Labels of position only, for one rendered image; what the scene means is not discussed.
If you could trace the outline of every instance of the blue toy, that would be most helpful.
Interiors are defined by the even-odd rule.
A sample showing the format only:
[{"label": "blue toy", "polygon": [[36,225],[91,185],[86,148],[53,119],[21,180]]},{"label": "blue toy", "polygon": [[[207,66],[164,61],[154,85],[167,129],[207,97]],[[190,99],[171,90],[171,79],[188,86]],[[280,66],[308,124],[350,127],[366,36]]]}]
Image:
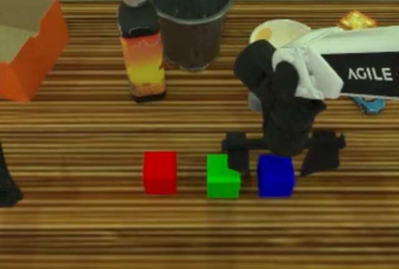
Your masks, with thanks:
[{"label": "blue toy", "polygon": [[366,97],[353,97],[360,110],[368,115],[378,115],[385,108],[385,99],[368,99]]},{"label": "blue toy", "polygon": [[257,186],[260,197],[290,197],[295,187],[292,158],[260,155],[257,163]]}]

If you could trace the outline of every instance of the cup rim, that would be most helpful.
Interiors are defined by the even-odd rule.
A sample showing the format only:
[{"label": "cup rim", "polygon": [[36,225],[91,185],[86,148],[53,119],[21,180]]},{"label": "cup rim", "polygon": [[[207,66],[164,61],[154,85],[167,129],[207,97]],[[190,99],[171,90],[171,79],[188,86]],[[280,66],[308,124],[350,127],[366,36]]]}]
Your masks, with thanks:
[{"label": "cup rim", "polygon": [[159,10],[159,9],[156,7],[156,4],[154,4],[154,6],[156,7],[156,12],[158,13],[158,15],[159,15],[160,17],[162,17],[162,18],[164,18],[164,19],[168,19],[168,20],[173,21],[173,22],[177,22],[177,23],[179,23],[179,24],[184,24],[184,25],[187,25],[187,26],[188,26],[188,25],[206,24],[206,23],[209,23],[209,22],[212,22],[212,21],[216,21],[216,20],[218,20],[218,19],[224,17],[224,16],[226,15],[226,13],[227,13],[227,12],[231,9],[231,7],[233,6],[234,1],[235,1],[235,0],[229,0],[229,1],[224,5],[224,7],[223,7],[221,10],[219,10],[217,13],[213,14],[213,15],[210,16],[210,17],[203,18],[203,19],[179,19],[179,18],[176,18],[176,17],[174,17],[174,16],[171,16],[171,15],[169,15],[169,14],[167,14],[167,13],[165,13],[165,12]]},{"label": "cup rim", "polygon": [[254,42],[255,35],[256,35],[261,29],[263,29],[263,27],[265,26],[265,24],[268,24],[268,23],[270,23],[270,22],[276,22],[276,21],[293,22],[293,23],[295,23],[295,24],[297,24],[297,25],[299,25],[299,26],[302,26],[302,27],[306,28],[308,31],[310,31],[310,30],[312,29],[312,28],[309,27],[308,25],[306,25],[306,24],[304,24],[304,23],[302,23],[302,22],[300,22],[300,21],[295,21],[295,20],[292,20],[292,19],[287,19],[287,18],[282,18],[282,19],[271,19],[270,21],[262,22],[261,24],[259,24],[258,26],[256,26],[255,29],[252,30],[252,33],[251,33],[251,35],[249,36],[249,43],[251,44],[251,43]]}]

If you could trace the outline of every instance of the green cube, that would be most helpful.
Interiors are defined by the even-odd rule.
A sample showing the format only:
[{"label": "green cube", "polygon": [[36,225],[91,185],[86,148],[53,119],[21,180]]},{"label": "green cube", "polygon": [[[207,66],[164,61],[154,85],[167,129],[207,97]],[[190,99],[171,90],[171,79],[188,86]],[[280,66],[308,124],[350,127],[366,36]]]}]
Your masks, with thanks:
[{"label": "green cube", "polygon": [[226,154],[206,156],[206,194],[208,198],[239,198],[241,175],[228,167]]}]

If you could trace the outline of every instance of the striped wooden surface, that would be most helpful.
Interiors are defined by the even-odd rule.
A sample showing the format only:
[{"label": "striped wooden surface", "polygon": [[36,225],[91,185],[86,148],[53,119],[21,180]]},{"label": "striped wooden surface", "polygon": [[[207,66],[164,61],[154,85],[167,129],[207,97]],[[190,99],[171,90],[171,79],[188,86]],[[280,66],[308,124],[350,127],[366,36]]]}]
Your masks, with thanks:
[{"label": "striped wooden surface", "polygon": [[[167,99],[143,105],[127,90],[116,7],[64,3],[71,40],[54,70],[31,103],[0,103],[4,151],[26,196],[0,210],[1,268],[397,268],[399,103],[370,117],[328,101],[315,127],[345,132],[342,166],[298,178],[288,200],[258,199],[255,180],[239,200],[207,200],[204,165],[226,131],[260,132],[231,70],[257,24],[333,26],[359,9],[386,26],[399,4],[237,3],[218,62],[197,75],[168,67]],[[178,152],[174,197],[143,194],[142,153],[157,149]]]}]

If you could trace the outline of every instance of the open box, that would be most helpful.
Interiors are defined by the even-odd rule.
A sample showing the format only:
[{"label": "open box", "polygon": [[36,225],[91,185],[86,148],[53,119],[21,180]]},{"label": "open box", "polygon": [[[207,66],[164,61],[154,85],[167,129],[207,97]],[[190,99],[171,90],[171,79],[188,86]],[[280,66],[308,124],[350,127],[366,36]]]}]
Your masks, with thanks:
[{"label": "open box", "polygon": [[0,0],[0,98],[30,101],[68,40],[58,0]]}]

